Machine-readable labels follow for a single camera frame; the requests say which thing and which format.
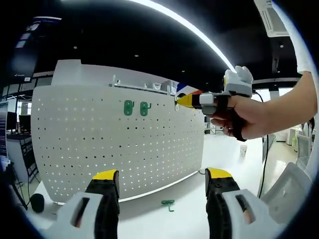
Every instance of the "black strap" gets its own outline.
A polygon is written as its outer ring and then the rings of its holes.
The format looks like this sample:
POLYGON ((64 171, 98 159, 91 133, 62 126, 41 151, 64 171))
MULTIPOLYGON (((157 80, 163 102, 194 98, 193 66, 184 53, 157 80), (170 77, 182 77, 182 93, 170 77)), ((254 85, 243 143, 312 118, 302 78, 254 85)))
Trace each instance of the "black strap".
MULTIPOLYGON (((222 113, 227 111, 228 98, 229 96, 218 96, 217 107, 216 107, 217 113, 222 113)), ((245 142, 246 140, 241 135, 241 130, 243 129, 245 125, 245 120, 239 117, 239 115, 236 113, 236 111, 233 108, 230 110, 230 113, 231 113, 231 119, 233 122, 233 128, 231 131, 234 137, 239 141, 245 142)))

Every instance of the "green clip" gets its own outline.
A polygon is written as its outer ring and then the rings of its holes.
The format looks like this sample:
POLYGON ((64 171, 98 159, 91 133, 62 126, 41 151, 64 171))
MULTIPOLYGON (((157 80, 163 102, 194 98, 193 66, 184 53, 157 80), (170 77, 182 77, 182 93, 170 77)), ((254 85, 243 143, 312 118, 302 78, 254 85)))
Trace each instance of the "green clip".
POLYGON ((149 109, 152 107, 152 104, 150 103, 150 107, 148 106, 147 102, 141 102, 141 108, 140 108, 140 113, 141 116, 147 116, 149 109))
POLYGON ((171 209, 170 209, 170 205, 173 204, 174 202, 175 202, 175 200, 163 200, 161 203, 162 203, 163 205, 168 204, 168 210, 169 210, 170 212, 174 212, 174 210, 171 210, 171 209))
POLYGON ((134 102, 126 100, 124 102, 124 114, 126 116, 131 116, 133 113, 134 102))

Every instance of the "human hand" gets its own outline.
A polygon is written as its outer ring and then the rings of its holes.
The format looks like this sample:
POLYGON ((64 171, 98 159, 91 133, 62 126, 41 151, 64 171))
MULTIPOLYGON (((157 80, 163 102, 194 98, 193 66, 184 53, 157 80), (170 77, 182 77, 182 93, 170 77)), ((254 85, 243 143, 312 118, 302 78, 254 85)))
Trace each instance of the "human hand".
MULTIPOLYGON (((228 100, 228 107, 234 108, 239 117, 246 123, 241 135, 244 139, 262 137, 267 134, 267 115, 265 103, 261 103, 242 96, 232 96, 228 100)), ((214 113, 210 116, 212 124, 223 127, 225 135, 233 136, 233 122, 229 113, 214 113)))

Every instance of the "ceiling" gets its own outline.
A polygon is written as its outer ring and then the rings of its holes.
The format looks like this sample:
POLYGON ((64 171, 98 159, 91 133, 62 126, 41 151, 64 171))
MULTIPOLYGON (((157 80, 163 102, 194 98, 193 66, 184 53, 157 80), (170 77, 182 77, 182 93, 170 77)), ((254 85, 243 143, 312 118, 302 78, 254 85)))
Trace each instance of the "ceiling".
MULTIPOLYGON (((62 21, 38 52, 35 72, 54 70, 59 59, 81 59, 82 64, 126 68, 202 90, 220 90, 228 67, 174 19, 128 0, 76 2, 48 1, 38 9, 38 15, 62 21)), ((233 66, 247 66, 255 80, 298 77, 290 38, 268 38, 253 1, 155 2, 195 25, 233 66), (275 56, 279 56, 277 69, 272 67, 275 56)))

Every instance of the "monitor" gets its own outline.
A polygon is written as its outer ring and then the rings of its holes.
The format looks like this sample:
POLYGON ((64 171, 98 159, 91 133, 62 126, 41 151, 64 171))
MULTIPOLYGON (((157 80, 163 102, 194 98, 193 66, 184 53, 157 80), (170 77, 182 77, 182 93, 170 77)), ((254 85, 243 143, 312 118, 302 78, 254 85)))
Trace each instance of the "monitor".
POLYGON ((6 129, 16 129, 16 113, 8 112, 6 115, 6 129))
POLYGON ((19 115, 20 131, 31 132, 31 115, 19 115))

